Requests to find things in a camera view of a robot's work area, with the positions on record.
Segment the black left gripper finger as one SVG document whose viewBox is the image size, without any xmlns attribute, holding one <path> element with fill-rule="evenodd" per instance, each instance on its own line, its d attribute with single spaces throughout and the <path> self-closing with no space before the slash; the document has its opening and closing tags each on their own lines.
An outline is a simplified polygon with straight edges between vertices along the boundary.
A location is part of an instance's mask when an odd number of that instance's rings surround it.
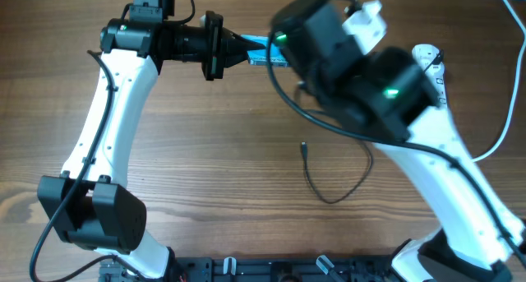
<svg viewBox="0 0 526 282">
<path fill-rule="evenodd" d="M 265 49 L 264 44 L 243 38 L 241 35 L 224 28 L 224 52 L 226 54 L 242 54 L 263 49 Z"/>
<path fill-rule="evenodd" d="M 243 53 L 227 54 L 224 59 L 224 68 L 233 67 L 247 60 L 248 60 L 247 51 Z"/>
</svg>

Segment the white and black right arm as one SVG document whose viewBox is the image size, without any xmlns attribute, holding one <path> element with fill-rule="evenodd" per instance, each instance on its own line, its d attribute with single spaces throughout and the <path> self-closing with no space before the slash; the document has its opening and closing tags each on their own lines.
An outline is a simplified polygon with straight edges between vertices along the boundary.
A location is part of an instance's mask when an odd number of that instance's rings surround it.
<svg viewBox="0 0 526 282">
<path fill-rule="evenodd" d="M 509 281 L 506 261 L 524 260 L 524 222 L 496 195 L 463 143 L 436 77 L 408 52 L 375 52 L 385 33 L 377 1 L 295 0 L 270 23 L 276 45 L 333 118 L 328 129 L 371 142 L 391 158 L 439 220 L 390 259 L 397 281 Z"/>
</svg>

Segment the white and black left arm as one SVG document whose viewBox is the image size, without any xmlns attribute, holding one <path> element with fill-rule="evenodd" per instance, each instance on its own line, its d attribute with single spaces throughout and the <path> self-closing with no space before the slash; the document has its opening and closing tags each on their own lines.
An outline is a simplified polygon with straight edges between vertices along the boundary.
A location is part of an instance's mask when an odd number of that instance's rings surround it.
<svg viewBox="0 0 526 282">
<path fill-rule="evenodd" d="M 174 3 L 133 0 L 102 29 L 94 54 L 99 80 L 81 135 L 61 173 L 42 177 L 37 190 L 47 232 L 119 263 L 135 281 L 187 278 L 173 250 L 146 231 L 145 204 L 127 190 L 132 142 L 163 63 L 198 62 L 213 81 L 261 49 L 215 12 L 197 27 L 175 20 Z"/>
</svg>

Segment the teal screen smartphone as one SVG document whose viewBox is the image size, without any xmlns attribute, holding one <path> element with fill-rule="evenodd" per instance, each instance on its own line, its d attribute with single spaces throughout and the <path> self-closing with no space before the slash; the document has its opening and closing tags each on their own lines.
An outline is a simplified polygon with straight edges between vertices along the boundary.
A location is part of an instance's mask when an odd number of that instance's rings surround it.
<svg viewBox="0 0 526 282">
<path fill-rule="evenodd" d="M 265 47 L 268 44 L 268 38 L 259 35 L 242 35 L 244 39 L 248 39 L 258 44 L 263 44 Z M 267 63 L 265 47 L 260 50 L 252 50 L 247 52 L 248 62 L 254 66 L 265 66 Z M 280 49 L 272 44 L 270 47 L 270 63 L 276 67 L 288 67 L 289 64 L 285 57 L 281 54 Z"/>
</svg>

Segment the white power strip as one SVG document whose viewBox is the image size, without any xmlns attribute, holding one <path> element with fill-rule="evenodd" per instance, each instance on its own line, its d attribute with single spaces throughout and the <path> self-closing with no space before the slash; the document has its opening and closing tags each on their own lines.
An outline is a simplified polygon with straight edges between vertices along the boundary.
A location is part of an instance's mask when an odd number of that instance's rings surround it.
<svg viewBox="0 0 526 282">
<path fill-rule="evenodd" d="M 446 108 L 447 94 L 444 83 L 443 51 L 431 44 L 417 44 L 412 49 L 412 55 L 435 86 L 439 103 Z"/>
</svg>

